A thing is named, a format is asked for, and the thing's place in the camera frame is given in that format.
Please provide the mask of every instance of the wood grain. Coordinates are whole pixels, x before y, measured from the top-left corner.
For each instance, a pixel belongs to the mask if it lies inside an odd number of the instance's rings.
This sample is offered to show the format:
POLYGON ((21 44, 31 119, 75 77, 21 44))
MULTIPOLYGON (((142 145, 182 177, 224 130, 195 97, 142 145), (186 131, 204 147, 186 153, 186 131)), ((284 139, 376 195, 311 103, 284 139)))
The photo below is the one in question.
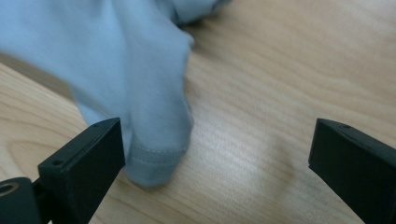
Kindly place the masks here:
MULTIPOLYGON (((166 186, 141 189, 120 173, 92 223, 362 223, 307 159, 316 118, 396 147, 395 10, 391 0, 235 0, 186 27, 191 147, 166 186)), ((86 125, 58 82, 2 59, 0 179, 35 179, 86 125)))

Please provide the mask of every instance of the table surface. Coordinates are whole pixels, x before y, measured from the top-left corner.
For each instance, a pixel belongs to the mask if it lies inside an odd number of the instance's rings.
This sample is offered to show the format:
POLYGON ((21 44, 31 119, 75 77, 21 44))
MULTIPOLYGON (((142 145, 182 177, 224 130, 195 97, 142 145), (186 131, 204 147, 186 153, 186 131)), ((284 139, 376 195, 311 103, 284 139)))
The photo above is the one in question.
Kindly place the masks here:
MULTIPOLYGON (((395 11, 391 0, 235 0, 187 27, 191 147, 166 186, 121 172, 92 223, 362 223, 308 155, 317 118, 396 147, 395 11)), ((86 124, 63 83, 0 61, 0 179, 36 179, 86 124)))

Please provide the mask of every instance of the light blue cloth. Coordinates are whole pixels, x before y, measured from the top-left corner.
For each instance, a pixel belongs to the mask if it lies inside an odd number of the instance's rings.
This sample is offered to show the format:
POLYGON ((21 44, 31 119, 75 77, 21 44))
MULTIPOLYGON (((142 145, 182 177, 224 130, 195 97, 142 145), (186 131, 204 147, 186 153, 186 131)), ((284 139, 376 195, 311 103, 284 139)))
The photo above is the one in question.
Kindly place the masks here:
POLYGON ((177 25, 221 0, 1 0, 0 51, 69 83, 88 124, 120 117, 126 174, 167 182, 189 146, 193 40, 177 25))

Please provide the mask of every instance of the wooden table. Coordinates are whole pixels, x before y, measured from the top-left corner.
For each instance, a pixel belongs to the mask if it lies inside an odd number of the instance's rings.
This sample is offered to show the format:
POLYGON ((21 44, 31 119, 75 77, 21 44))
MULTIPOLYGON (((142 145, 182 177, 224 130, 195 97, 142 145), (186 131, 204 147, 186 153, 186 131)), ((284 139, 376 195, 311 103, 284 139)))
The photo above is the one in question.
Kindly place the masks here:
MULTIPOLYGON (((396 147, 395 11, 391 0, 235 0, 187 27, 191 147, 166 186, 121 172, 92 223, 362 223, 307 160, 317 118, 396 147)), ((0 60, 0 179, 36 179, 86 125, 63 83, 0 60)))

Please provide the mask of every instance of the screw hole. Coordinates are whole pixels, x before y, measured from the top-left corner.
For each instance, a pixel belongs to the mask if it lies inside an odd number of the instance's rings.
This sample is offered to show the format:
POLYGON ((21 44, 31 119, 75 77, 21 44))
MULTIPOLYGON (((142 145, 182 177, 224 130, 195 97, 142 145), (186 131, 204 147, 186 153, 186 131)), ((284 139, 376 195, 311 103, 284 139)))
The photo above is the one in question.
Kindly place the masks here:
POLYGON ((61 165, 62 163, 64 163, 64 161, 56 160, 52 162, 52 165, 61 165))
POLYGON ((17 189, 18 186, 19 186, 19 184, 16 182, 6 183, 4 185, 1 185, 0 186, 0 197, 8 195, 9 193, 11 193, 15 189, 17 189))

